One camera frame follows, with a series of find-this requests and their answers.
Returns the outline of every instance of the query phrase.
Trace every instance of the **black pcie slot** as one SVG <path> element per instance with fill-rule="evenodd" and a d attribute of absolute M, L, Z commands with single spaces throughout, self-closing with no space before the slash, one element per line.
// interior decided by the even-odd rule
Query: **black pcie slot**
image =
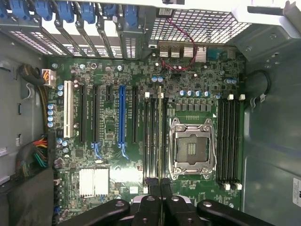
<path fill-rule="evenodd" d="M 87 87 L 79 87 L 79 142 L 87 139 Z"/>
<path fill-rule="evenodd" d="M 163 99 L 163 107 L 162 107 L 162 178 L 165 178 L 165 171 L 166 171 L 166 140 L 167 140 L 167 103 L 168 99 Z"/>
<path fill-rule="evenodd" d="M 229 114 L 229 148 L 228 148 L 228 175 L 227 181 L 232 182 L 233 179 L 233 167 L 234 167 L 234 139 L 235 139 L 235 101 L 229 102 L 230 114 Z"/>
<path fill-rule="evenodd" d="M 144 115 L 143 115 L 143 181 L 146 180 L 148 175 L 148 118 L 149 118 L 149 102 L 144 102 Z"/>
<path fill-rule="evenodd" d="M 235 101 L 235 125 L 234 125 L 234 170 L 233 170 L 233 182 L 240 182 L 238 179 L 238 144 L 239 144 L 239 118 L 240 118 L 240 101 Z"/>
<path fill-rule="evenodd" d="M 149 135 L 150 135 L 150 176 L 154 176 L 154 154 L 155 154 L 155 133 L 156 133 L 156 125 L 155 125 L 155 102 L 156 99 L 151 99 L 150 100 L 150 131 L 149 131 Z"/>
<path fill-rule="evenodd" d="M 132 89 L 132 144 L 137 143 L 138 137 L 138 87 Z"/>
<path fill-rule="evenodd" d="M 99 86 L 93 86 L 92 143 L 99 142 Z"/>

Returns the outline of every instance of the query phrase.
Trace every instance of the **white connector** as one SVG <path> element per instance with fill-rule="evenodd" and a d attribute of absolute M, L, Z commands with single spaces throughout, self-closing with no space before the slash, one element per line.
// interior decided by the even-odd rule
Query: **white connector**
<path fill-rule="evenodd" d="M 64 82 L 64 137 L 73 135 L 73 82 Z"/>
<path fill-rule="evenodd" d="M 50 69 L 42 69 L 42 77 L 46 81 L 44 86 L 55 88 L 56 85 L 56 72 Z"/>

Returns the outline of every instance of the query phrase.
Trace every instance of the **chipset heatsink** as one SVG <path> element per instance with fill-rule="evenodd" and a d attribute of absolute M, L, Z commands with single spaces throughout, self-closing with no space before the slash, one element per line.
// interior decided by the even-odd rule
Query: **chipset heatsink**
<path fill-rule="evenodd" d="M 79 195 L 82 198 L 109 194 L 109 169 L 81 169 Z"/>

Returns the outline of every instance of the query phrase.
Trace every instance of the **blue pcie slot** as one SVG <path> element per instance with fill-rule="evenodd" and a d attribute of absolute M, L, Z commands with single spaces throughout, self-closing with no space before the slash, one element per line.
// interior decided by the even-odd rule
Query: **blue pcie slot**
<path fill-rule="evenodd" d="M 118 148 L 121 148 L 122 156 L 126 155 L 126 86 L 119 86 L 119 130 Z"/>

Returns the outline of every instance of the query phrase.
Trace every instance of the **green circuit board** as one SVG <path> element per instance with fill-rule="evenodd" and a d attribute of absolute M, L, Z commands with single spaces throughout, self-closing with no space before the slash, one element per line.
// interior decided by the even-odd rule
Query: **green circuit board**
<path fill-rule="evenodd" d="M 60 178 L 60 221 L 111 199 L 132 202 L 135 196 L 147 194 L 144 183 L 147 177 L 170 178 L 173 193 L 189 197 L 193 204 L 213 199 L 240 208 L 241 191 L 220 189 L 215 172 L 208 178 L 202 175 L 172 178 L 168 168 L 168 136 L 174 118 L 187 124 L 203 124 L 210 119 L 216 146 L 217 98 L 240 93 L 239 77 L 244 72 L 245 59 L 239 55 L 224 61 L 208 60 L 195 63 L 184 72 L 171 72 L 156 63 L 160 63 L 158 57 L 144 61 L 49 59 L 48 68 L 56 72 L 56 87 L 49 92 L 49 103 L 56 105 L 54 126 L 50 130 L 56 132 L 57 138 L 68 142 L 66 146 L 58 143 L 55 153 L 55 158 L 60 159 L 55 166 Z M 188 64 L 180 60 L 169 63 L 176 67 Z M 229 84 L 226 79 L 235 79 L 237 83 Z M 62 90 L 63 96 L 58 95 L 57 88 L 65 81 L 72 81 L 73 88 L 71 117 L 74 128 L 70 138 L 62 135 L 66 87 Z M 120 86 L 125 87 L 126 99 L 124 153 L 119 145 Z M 241 176 L 241 162 L 238 168 Z M 98 191 L 89 194 L 91 187 L 94 190 L 97 187 Z"/>

